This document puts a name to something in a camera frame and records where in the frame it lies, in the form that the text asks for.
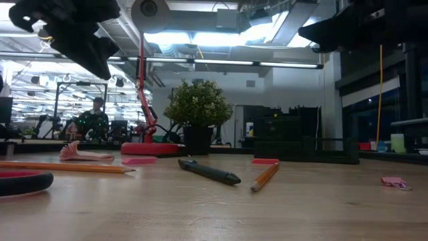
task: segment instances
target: lamp base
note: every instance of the lamp base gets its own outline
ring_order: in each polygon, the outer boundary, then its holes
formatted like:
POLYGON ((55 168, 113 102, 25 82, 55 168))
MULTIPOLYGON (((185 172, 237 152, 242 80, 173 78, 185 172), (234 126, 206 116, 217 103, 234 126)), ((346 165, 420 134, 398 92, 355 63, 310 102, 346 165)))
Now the lamp base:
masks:
POLYGON ((162 155, 173 154, 179 151, 176 144, 167 143, 123 143, 120 153, 127 155, 162 155))

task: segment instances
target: wooden table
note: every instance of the wooden table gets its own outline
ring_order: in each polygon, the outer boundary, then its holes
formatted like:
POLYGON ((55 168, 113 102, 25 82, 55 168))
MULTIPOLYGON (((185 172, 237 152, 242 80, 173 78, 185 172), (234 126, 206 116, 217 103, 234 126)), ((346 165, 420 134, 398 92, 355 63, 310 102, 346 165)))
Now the wooden table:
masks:
MULTIPOLYGON (((58 154, 15 160, 58 161, 58 154)), ((236 173, 230 187, 159 159, 127 175, 55 171, 45 192, 0 199, 1 240, 376 240, 428 237, 428 167, 362 160, 361 165, 281 163, 258 193, 266 165, 250 155, 195 157, 236 173), (380 185, 400 176, 414 187, 380 185)), ((114 165, 120 164, 116 154, 114 165)))

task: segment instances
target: pencil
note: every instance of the pencil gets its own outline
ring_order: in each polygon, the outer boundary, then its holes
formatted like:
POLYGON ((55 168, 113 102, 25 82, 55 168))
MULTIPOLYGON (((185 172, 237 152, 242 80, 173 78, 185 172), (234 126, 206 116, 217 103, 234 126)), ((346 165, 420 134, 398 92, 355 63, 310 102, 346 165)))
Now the pencil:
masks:
POLYGON ((268 182, 268 180, 274 176, 279 167, 280 165, 278 163, 275 163, 269 167, 268 170, 264 171, 258 178, 254 180, 250 189, 252 191, 259 191, 266 184, 266 182, 268 182))
POLYGON ((98 173, 127 173, 135 171, 128 167, 119 167, 111 165, 85 165, 68 163, 30 163, 15 161, 0 161, 0 168, 9 169, 43 169, 56 171, 86 171, 98 173))

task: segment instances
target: potted plant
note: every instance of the potted plant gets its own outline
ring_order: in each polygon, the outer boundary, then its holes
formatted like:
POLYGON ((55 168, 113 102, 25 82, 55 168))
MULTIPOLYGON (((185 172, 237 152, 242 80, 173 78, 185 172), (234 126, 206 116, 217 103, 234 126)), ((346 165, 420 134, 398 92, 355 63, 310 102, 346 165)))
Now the potted plant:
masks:
POLYGON ((34 136, 34 135, 35 135, 35 131, 34 131, 34 129, 33 129, 33 128, 26 129, 26 130, 24 130, 24 131, 21 133, 21 135, 22 135, 23 137, 25 137, 26 139, 31 139, 31 138, 32 138, 32 136, 34 136))
POLYGON ((213 126, 232 116, 232 105, 222 97, 222 89, 212 81, 192 81, 174 89, 164 115, 183 126, 184 141, 191 155, 208 155, 213 126))

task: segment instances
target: metal frame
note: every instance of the metal frame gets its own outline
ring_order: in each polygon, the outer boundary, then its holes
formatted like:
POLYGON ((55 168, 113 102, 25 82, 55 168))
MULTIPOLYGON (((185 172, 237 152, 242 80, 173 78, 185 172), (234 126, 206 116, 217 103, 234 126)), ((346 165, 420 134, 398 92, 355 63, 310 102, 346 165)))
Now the metal frame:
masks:
MULTIPOLYGON (((68 86, 75 84, 78 85, 78 82, 57 82, 56 83, 56 95, 55 95, 55 108, 53 109, 53 118, 56 118, 56 116, 58 115, 58 98, 60 97, 60 94, 62 94, 63 90, 60 90, 60 86, 62 84, 67 84, 68 86)), ((91 86, 91 85, 96 85, 96 86, 104 86, 104 106, 102 107, 102 112, 105 113, 106 112, 106 103, 107 103, 107 90, 108 90, 108 84, 101 84, 101 83, 85 83, 85 86, 91 86)))

